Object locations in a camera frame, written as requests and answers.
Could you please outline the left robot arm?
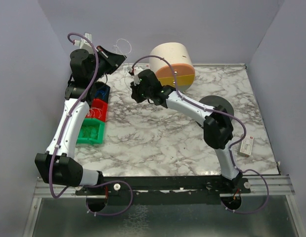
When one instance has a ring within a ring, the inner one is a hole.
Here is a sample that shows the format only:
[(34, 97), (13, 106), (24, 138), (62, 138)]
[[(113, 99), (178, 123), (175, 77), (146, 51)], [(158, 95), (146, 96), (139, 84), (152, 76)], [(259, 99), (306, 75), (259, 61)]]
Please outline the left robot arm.
[(84, 169), (74, 160), (75, 146), (83, 121), (96, 95), (95, 82), (115, 72), (125, 57), (97, 47), (97, 52), (76, 49), (70, 54), (71, 76), (65, 90), (61, 121), (53, 140), (35, 165), (47, 184), (69, 187), (94, 186), (101, 183), (100, 171)]

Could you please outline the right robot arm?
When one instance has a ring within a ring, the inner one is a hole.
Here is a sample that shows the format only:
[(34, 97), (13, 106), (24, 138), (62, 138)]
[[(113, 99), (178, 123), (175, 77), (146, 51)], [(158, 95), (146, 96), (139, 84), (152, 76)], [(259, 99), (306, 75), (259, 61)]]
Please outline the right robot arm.
[(156, 106), (175, 110), (195, 120), (203, 128), (204, 141), (215, 150), (222, 177), (231, 181), (240, 177), (240, 171), (229, 152), (233, 126), (224, 107), (211, 107), (185, 98), (174, 87), (162, 86), (150, 69), (142, 70), (133, 76), (132, 99), (137, 103), (147, 100)]

